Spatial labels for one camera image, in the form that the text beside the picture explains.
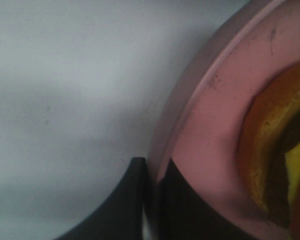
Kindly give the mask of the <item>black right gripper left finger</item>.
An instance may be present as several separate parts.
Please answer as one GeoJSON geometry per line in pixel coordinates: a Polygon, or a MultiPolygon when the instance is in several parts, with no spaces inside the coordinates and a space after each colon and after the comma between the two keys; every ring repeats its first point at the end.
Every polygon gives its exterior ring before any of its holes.
{"type": "Polygon", "coordinates": [[[146,159],[134,157],[119,184],[91,215],[59,240],[141,240],[146,159]]]}

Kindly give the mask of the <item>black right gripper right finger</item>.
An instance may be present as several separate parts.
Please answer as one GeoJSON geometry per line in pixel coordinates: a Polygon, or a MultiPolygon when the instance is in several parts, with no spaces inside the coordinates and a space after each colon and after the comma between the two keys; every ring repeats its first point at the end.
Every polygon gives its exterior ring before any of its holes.
{"type": "Polygon", "coordinates": [[[161,240],[246,240],[248,234],[211,208],[170,160],[162,181],[161,240]]]}

